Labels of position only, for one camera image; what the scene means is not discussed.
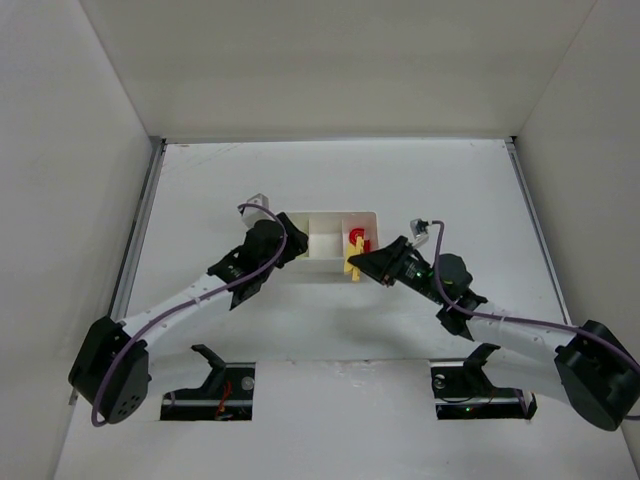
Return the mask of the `yellow lego piece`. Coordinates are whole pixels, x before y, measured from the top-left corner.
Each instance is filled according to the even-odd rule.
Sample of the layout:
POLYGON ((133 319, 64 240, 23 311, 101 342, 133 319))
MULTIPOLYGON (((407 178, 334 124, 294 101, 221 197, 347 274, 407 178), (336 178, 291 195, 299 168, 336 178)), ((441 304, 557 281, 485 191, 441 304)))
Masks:
POLYGON ((353 241, 347 242, 347 248, 345 253, 345 262, 343 267, 343 273, 349 275, 352 282, 359 282, 361 279, 360 269, 350 263, 350 259, 353 256, 358 256, 364 253, 365 239, 363 236, 358 235, 353 241))

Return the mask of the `red round lego piece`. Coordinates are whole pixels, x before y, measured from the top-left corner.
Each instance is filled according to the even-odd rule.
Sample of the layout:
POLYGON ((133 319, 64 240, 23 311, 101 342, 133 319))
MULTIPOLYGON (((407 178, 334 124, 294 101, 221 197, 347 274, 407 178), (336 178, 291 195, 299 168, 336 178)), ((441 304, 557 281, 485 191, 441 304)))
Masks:
POLYGON ((355 244, 359 238, 365 238, 365 230, 363 228, 354 228, 349 232, 349 242, 355 244))

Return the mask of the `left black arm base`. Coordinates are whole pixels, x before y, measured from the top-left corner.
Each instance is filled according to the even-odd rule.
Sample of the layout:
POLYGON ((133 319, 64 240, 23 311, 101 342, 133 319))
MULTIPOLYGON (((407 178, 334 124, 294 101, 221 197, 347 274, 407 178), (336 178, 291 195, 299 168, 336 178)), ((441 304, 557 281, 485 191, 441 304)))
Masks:
POLYGON ((161 421, 251 421, 255 388, 255 363, 227 363, 203 344, 191 349, 203 357, 208 375, 196 388, 166 393, 161 421))

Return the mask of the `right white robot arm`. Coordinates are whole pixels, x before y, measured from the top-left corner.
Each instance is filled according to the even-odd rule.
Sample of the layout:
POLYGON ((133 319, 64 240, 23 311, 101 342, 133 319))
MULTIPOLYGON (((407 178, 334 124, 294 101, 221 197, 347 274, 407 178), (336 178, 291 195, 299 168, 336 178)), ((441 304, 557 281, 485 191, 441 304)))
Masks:
POLYGON ((616 430, 639 400, 639 365, 600 322, 517 322, 472 291, 461 257, 439 254, 429 264, 404 236, 347 262, 381 285, 401 283, 436 303, 447 332, 478 343, 463 363, 475 396, 500 388, 540 393, 606 431, 616 430))

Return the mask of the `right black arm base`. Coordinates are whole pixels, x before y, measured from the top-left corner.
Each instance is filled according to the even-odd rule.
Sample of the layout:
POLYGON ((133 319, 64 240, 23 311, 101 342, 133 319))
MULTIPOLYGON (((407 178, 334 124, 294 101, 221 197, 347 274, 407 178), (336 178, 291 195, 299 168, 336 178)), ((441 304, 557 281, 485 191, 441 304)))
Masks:
POLYGON ((431 388, 438 420, 533 418, 537 412, 533 393, 497 387, 484 373, 483 367, 496 350, 498 346, 481 344, 465 359, 431 364, 431 388))

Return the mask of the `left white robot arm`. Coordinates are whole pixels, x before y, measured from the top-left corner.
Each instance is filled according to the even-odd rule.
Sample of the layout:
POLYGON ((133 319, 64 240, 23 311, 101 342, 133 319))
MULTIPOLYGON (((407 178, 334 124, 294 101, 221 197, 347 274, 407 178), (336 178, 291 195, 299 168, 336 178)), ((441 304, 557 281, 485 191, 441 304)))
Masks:
POLYGON ((308 236, 286 213, 265 213, 244 241, 181 292, 134 316, 104 316, 90 326, 68 375, 91 405, 95 427, 118 424, 149 396, 196 390, 217 381, 224 361, 187 333, 256 295, 274 269, 308 250, 308 236))

